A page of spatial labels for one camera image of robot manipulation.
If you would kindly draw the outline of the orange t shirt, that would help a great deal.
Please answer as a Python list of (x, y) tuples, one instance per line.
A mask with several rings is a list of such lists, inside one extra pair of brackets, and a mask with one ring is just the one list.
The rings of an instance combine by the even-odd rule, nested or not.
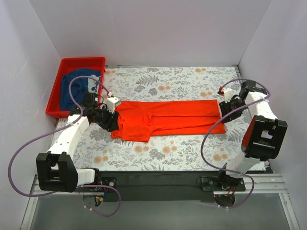
[(153, 136), (224, 134), (217, 100), (123, 101), (113, 139), (147, 142)]

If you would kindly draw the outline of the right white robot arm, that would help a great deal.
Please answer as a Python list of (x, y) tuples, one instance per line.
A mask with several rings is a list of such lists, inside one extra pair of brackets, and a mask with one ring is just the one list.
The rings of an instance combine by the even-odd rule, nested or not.
[(226, 191), (239, 186), (243, 174), (254, 165), (278, 156), (288, 125), (272, 112), (269, 91), (253, 80), (244, 80), (238, 94), (225, 86), (220, 87), (218, 94), (224, 97), (219, 104), (222, 123), (239, 118), (246, 109), (251, 115), (241, 152), (219, 170), (217, 185)]

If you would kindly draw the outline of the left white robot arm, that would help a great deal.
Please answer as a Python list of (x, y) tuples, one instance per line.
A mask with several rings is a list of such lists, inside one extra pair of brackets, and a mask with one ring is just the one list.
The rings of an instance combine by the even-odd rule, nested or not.
[(80, 105), (74, 105), (67, 120), (67, 128), (46, 153), (36, 158), (38, 182), (41, 190), (55, 192), (73, 192), (86, 185), (96, 192), (102, 186), (97, 168), (77, 169), (73, 155), (82, 135), (91, 123), (112, 132), (119, 129), (119, 113), (116, 107), (121, 104), (118, 97), (108, 97), (98, 101), (96, 93), (85, 93)]

